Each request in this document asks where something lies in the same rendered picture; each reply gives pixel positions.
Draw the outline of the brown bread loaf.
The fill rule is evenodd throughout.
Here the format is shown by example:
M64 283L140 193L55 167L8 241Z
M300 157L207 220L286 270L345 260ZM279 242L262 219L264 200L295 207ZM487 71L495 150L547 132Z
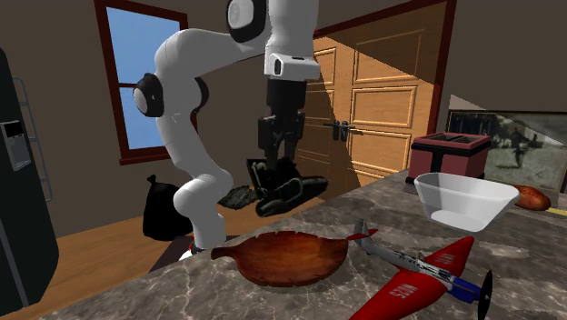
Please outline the brown bread loaf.
M550 198L538 189L528 185L516 185L520 197L516 205L532 211L546 211L551 207Z

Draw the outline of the dark grey rag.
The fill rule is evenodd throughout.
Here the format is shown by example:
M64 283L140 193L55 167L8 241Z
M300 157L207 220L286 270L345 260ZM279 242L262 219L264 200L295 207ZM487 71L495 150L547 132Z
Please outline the dark grey rag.
M249 185L233 188L218 201L218 204L229 209L239 210L257 200L256 192Z

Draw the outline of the black refrigerator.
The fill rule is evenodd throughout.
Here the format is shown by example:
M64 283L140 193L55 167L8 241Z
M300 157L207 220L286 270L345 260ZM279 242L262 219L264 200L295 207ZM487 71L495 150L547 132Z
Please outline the black refrigerator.
M40 302L58 258L22 108L0 48L0 316Z

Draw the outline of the framed picture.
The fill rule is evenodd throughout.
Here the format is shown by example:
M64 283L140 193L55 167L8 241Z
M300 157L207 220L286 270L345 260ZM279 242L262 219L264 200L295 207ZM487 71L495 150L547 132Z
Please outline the framed picture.
M486 179L567 192L567 112L452 110L446 130L491 138Z

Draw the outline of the white bowl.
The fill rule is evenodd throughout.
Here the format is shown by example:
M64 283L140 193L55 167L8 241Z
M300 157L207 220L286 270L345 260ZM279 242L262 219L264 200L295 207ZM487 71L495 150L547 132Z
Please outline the white bowl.
M505 214L520 197L513 186L463 175L427 173L413 183L430 220L473 234Z

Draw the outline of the red toy airplane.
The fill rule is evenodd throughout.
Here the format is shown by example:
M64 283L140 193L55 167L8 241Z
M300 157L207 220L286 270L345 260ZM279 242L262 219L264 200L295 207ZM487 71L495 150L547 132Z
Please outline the red toy airplane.
M398 272L349 320L401 320L449 294L467 304L478 303L478 320L484 320L491 304L493 277L489 271L482 285L461 278L474 238L466 236L426 257L414 257L372 240L375 233L360 218L348 238L366 254L375 255Z

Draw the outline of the black boots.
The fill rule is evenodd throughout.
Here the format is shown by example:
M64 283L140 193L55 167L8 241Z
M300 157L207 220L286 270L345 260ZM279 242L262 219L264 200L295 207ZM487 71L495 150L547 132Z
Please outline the black boots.
M258 198L260 217L287 213L323 193L328 181L319 175L302 176L296 164L284 157L270 169L265 159L247 159L246 166Z

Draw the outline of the black garbage bag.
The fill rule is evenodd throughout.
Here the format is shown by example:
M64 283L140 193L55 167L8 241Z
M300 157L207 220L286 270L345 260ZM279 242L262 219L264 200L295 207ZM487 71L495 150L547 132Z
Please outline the black garbage bag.
M189 218L180 215L174 207L174 194L179 187L156 181L156 175L147 177L151 184L143 214L143 233L157 241L173 241L178 236L193 232Z

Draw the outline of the window with red frame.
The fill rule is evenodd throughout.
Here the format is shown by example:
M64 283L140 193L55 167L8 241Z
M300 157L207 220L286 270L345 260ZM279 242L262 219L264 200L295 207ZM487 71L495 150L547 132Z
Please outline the window with red frame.
M186 29L187 15L133 0L94 0L121 165L164 160L155 122L134 105L133 89L154 72L154 54L173 33Z

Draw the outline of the wooden panel door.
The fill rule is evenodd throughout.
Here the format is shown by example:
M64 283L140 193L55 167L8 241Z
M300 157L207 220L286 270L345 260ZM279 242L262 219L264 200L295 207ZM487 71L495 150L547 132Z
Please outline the wooden panel door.
M400 13L313 40L321 75L307 85L295 161L330 199L407 168L414 138L435 128L456 0L412 0Z

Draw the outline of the red toaster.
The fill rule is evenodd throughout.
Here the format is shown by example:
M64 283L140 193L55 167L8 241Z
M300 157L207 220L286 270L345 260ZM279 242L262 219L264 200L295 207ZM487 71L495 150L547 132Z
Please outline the red toaster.
M488 151L488 135L435 133L417 137L411 145L407 184L422 174L446 173L484 179Z

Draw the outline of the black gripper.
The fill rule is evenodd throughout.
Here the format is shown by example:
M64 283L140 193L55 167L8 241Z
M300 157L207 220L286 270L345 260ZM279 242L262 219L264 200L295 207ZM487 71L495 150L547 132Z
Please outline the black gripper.
M277 167L280 144L283 140L282 126L278 118L292 116L285 123L284 156L294 160L298 142L303 137L306 95L305 81L280 79L267 80L266 103L272 115L258 119L258 147L264 151L266 165L270 170Z

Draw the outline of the brown wooden leaf-shaped tray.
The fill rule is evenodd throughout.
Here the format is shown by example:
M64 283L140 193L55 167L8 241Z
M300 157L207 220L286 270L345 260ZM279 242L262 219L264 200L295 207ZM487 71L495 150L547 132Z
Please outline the brown wooden leaf-shaped tray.
M211 258L233 258L241 275L254 284L292 287L312 285L330 276L347 253L346 239L278 231L253 236L239 245L216 247Z

